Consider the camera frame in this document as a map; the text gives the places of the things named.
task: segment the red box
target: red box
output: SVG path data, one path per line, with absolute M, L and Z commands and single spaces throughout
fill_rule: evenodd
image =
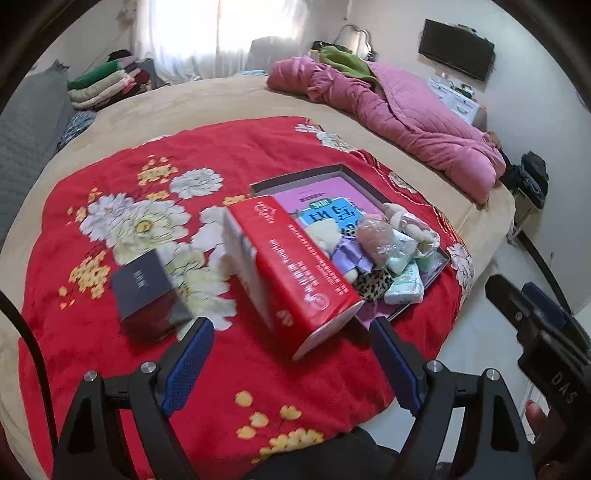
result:
M 272 196 L 228 206 L 223 236 L 242 286 L 293 360 L 337 333 L 363 305 Z

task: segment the bedside table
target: bedside table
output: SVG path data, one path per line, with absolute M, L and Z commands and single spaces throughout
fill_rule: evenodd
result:
M 428 79 L 427 85 L 452 112 L 470 125 L 486 131 L 486 112 L 475 101 L 433 79 Z

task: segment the plastic bag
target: plastic bag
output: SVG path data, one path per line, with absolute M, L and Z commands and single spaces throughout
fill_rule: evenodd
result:
M 400 229 L 418 242 L 415 258 L 424 258 L 439 248 L 439 234 L 412 213 L 402 215 Z
M 392 230 L 394 234 L 394 246 L 392 255 L 388 260 L 388 268 L 395 275 L 400 275 L 417 252 L 418 243 L 404 233 Z
M 362 218 L 357 224 L 357 241 L 381 270 L 394 252 L 394 233 L 388 222 Z
M 435 272 L 447 262 L 447 259 L 435 250 L 433 253 L 423 258 L 417 258 L 418 271 L 424 283 L 427 283 Z
M 421 303 L 425 287 L 418 272 L 415 261 L 411 261 L 401 275 L 397 276 L 384 295 L 389 305 Z
M 364 217 L 357 225 L 357 241 L 381 270 L 389 266 L 400 275 L 417 250 L 418 243 L 392 229 L 388 222 Z

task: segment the leopard print fabric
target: leopard print fabric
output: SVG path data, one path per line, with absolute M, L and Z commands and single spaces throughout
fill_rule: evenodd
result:
M 390 270 L 373 270 L 369 274 L 359 274 L 354 283 L 355 290 L 365 301 L 374 302 L 384 296 L 394 282 L 394 276 Z

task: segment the beige bedsheet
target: beige bedsheet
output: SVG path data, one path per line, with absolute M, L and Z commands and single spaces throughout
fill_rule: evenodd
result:
M 371 152 L 436 205 L 456 228 L 480 275 L 503 240 L 514 215 L 514 201 L 502 185 L 481 209 L 441 175 L 406 155 L 357 121 L 326 105 L 272 92 L 265 77 L 191 82 L 165 87 L 117 103 L 59 152 L 29 192 L 0 254 L 0 288 L 22 308 L 27 262 L 40 233 L 41 211 L 56 183 L 86 165 L 160 135 L 234 119 L 297 115 L 311 118 L 347 143 Z M 17 374 L 18 334 L 0 317 L 0 420 L 17 459 L 32 479 L 45 479 L 25 418 Z

